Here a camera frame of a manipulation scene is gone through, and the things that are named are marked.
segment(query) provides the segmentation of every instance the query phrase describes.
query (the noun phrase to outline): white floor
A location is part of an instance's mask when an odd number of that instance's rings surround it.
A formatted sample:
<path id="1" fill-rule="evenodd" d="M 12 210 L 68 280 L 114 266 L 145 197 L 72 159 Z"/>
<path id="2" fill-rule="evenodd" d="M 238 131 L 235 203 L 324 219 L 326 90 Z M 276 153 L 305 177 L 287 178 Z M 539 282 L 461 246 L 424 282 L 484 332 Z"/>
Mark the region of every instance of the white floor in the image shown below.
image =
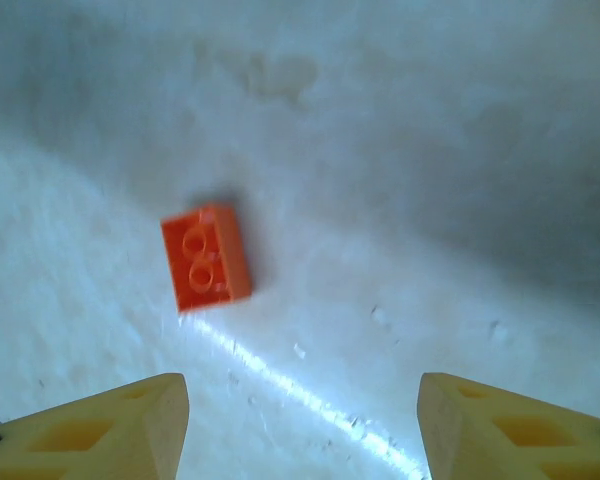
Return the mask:
<path id="1" fill-rule="evenodd" d="M 600 416 L 600 0 L 0 0 L 0 419 L 169 371 L 179 479 L 429 478 L 426 371 Z"/>

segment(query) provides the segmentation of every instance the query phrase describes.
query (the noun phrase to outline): yellow plastic part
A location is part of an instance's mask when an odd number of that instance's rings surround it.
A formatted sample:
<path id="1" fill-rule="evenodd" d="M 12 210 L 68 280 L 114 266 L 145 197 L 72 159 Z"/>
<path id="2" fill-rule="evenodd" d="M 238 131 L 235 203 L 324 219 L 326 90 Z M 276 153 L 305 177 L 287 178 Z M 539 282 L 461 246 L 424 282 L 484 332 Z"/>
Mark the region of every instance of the yellow plastic part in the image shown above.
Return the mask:
<path id="1" fill-rule="evenodd" d="M 189 419 L 165 374 L 0 425 L 0 480 L 172 480 Z"/>
<path id="2" fill-rule="evenodd" d="M 418 420 L 433 480 L 600 480 L 600 419 L 441 373 Z"/>

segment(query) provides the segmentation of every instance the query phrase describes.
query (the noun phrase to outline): orange lego brick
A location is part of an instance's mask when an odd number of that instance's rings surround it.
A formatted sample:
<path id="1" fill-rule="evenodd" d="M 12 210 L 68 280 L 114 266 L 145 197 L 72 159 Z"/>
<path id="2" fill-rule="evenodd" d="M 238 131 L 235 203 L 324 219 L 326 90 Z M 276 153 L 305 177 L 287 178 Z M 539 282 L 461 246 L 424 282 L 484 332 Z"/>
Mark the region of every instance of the orange lego brick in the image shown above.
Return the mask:
<path id="1" fill-rule="evenodd" d="M 180 313 L 251 295 L 251 279 L 233 208 L 207 205 L 162 221 Z"/>

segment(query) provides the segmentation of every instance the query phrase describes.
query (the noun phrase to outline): concrete floor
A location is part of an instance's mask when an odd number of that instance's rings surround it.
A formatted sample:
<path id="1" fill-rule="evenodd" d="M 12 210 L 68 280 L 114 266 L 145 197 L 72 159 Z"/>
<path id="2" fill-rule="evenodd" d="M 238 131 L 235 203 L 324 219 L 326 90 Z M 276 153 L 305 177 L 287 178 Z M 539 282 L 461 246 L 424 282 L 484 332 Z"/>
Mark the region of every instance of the concrete floor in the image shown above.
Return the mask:
<path id="1" fill-rule="evenodd" d="M 600 416 L 600 0 L 0 0 L 0 420 L 168 371 L 179 479 L 429 478 L 426 371 Z"/>

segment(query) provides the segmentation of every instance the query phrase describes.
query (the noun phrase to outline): lego brick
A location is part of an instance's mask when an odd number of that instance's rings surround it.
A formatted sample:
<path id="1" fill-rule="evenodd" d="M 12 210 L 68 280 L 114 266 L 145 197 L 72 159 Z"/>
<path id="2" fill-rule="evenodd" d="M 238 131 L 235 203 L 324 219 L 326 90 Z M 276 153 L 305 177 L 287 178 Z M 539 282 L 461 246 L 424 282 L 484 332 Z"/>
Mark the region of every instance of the lego brick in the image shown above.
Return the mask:
<path id="1" fill-rule="evenodd" d="M 418 421 L 433 480 L 600 480 L 600 419 L 425 374 Z"/>
<path id="2" fill-rule="evenodd" d="M 162 222 L 179 312 L 251 295 L 251 280 L 235 212 L 207 205 Z"/>
<path id="3" fill-rule="evenodd" d="M 0 425 L 0 480 L 173 480 L 184 377 L 165 374 Z"/>

